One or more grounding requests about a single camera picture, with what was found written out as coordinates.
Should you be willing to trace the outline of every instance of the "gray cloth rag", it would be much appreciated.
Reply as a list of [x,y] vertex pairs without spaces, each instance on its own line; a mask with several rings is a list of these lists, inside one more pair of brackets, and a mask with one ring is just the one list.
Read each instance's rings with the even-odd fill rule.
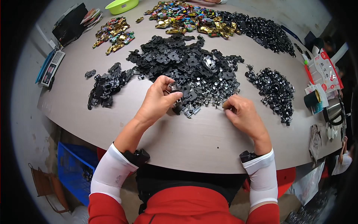
[[319,150],[322,146],[321,132],[316,124],[311,126],[311,139],[308,150],[310,151],[311,157],[313,158],[313,166],[316,166],[318,160]]

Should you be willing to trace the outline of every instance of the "red sweater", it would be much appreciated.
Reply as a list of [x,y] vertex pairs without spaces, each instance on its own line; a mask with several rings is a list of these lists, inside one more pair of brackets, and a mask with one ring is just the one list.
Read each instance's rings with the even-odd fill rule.
[[[112,197],[91,194],[89,224],[128,224],[122,206]],[[226,199],[218,192],[194,186],[172,187],[159,191],[147,202],[145,212],[134,224],[157,223],[236,223],[244,222],[229,212]],[[277,204],[266,204],[250,213],[247,224],[280,223]]]

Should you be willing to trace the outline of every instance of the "digital scale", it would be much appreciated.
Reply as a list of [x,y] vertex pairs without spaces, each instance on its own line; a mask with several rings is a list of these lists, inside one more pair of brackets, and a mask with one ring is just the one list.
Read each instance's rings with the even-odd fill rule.
[[65,53],[62,51],[52,51],[47,59],[45,60],[44,64],[42,65],[42,68],[39,72],[39,75],[36,79],[36,82],[38,82],[38,80],[41,80],[39,85],[40,86],[52,86],[52,78],[56,73],[56,70],[59,66],[59,64],[61,63],[63,57],[65,56]]

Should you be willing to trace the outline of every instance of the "table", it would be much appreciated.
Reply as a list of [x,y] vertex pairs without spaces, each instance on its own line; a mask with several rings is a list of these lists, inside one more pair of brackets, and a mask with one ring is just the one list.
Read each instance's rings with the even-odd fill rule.
[[[115,16],[103,18],[92,30],[67,46],[64,49],[66,56],[56,72],[52,90],[42,91],[38,108],[49,119],[75,136],[107,149],[140,108],[152,83],[134,77],[113,96],[112,108],[99,106],[88,110],[88,95],[95,81],[93,78],[86,80],[84,74],[95,69],[97,74],[102,75],[107,73],[108,68],[115,62],[120,62],[124,70],[130,69],[134,64],[125,60],[129,55],[128,51],[140,49],[140,45],[147,43],[153,35],[168,37],[164,30],[154,28],[156,22],[149,21],[148,16],[145,16],[141,23],[135,23],[136,19],[143,16],[144,11],[152,9],[156,4],[155,0],[142,1],[134,9],[119,15],[127,18],[131,25],[129,30],[135,32],[135,39],[109,56],[106,56],[105,52],[110,43],[103,43],[95,49],[92,49],[92,46],[96,41],[96,31]],[[227,4],[213,7],[217,10],[249,14]],[[198,36],[199,33],[193,31],[186,35]],[[254,65],[257,72],[270,67],[287,76],[296,89],[292,102],[295,111],[290,127],[282,125],[280,117],[261,103],[259,91],[244,76],[248,70],[246,65],[239,63],[236,72],[237,80],[241,83],[240,95],[254,102],[269,131],[275,151],[276,168],[280,170],[311,162],[308,151],[310,126],[325,122],[322,113],[312,116],[305,107],[304,89],[309,80],[298,50],[296,49],[297,58],[292,58],[287,53],[273,53],[245,35],[234,34],[229,40],[202,36],[205,38],[203,49],[218,49],[223,55],[241,55],[245,63]],[[296,39],[292,36],[290,38],[303,51],[306,50]],[[333,142],[329,142],[326,134],[322,133],[319,157],[322,158],[340,147],[340,133]],[[245,150],[253,151],[253,142],[230,123],[223,111],[209,105],[203,106],[192,119],[183,114],[177,116],[169,110],[144,133],[138,148],[144,148],[151,156],[149,163],[157,166],[204,173],[245,173],[238,158]]]

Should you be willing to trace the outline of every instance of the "black box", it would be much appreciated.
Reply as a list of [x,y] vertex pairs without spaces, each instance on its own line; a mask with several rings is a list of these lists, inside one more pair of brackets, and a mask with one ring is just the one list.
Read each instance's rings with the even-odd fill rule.
[[84,26],[80,23],[88,12],[84,3],[68,11],[56,22],[52,30],[53,35],[64,47],[81,36]]

